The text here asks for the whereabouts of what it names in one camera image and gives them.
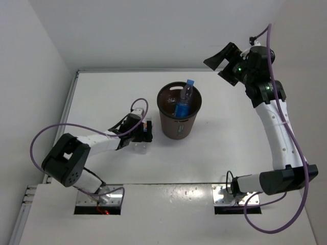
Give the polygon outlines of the orange label clear bottle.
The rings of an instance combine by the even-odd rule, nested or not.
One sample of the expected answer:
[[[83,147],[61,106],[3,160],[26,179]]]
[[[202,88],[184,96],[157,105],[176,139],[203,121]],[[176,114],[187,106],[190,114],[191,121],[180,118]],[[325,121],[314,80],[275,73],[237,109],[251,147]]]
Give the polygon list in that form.
[[[143,122],[147,120],[152,120],[152,118],[148,117]],[[139,134],[136,136],[136,138],[132,141],[134,151],[139,154],[146,154],[148,151],[148,148],[150,147],[151,142],[143,142],[143,122],[141,124],[142,128]]]

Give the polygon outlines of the blue label water bottle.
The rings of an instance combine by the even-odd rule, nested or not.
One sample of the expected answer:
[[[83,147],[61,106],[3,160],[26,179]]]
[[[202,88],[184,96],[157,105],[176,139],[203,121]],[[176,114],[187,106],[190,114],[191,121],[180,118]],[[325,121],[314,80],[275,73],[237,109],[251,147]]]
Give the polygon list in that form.
[[[175,108],[176,117],[187,117],[189,115],[193,95],[193,85],[193,80],[187,80],[186,85],[181,90],[179,100]]]

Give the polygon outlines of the clear bottle without label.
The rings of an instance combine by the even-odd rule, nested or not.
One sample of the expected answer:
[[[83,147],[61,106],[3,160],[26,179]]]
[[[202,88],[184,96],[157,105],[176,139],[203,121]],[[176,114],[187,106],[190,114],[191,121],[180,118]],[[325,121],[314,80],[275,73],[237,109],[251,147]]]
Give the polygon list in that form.
[[[165,98],[165,104],[167,106],[173,106],[176,105],[179,100],[179,95],[177,94],[168,94]]]

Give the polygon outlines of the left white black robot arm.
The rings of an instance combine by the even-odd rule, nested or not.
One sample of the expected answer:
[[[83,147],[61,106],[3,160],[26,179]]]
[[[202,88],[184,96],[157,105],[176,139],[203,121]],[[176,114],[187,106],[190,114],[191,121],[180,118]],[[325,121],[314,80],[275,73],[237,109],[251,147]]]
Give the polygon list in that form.
[[[42,170],[65,187],[78,189],[93,197],[104,195],[104,182],[86,170],[89,157],[118,151],[130,143],[151,143],[152,120],[141,120],[136,111],[129,113],[114,127],[89,136],[63,134],[42,162]]]

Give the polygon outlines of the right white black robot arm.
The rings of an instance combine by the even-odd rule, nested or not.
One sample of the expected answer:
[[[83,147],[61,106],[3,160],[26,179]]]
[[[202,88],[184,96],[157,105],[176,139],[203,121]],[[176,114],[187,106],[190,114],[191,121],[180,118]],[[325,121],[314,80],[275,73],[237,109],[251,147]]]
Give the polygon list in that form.
[[[293,141],[293,130],[287,118],[286,94],[280,81],[272,79],[269,62],[273,62],[273,50],[255,45],[242,52],[230,42],[220,52],[204,60],[204,64],[216,70],[223,60],[228,64],[218,75],[231,85],[241,82],[246,95],[264,126],[272,155],[272,170],[254,175],[234,177],[230,184],[233,196],[247,192],[263,192],[274,195],[307,188],[318,175],[315,164],[309,165],[300,156]]]

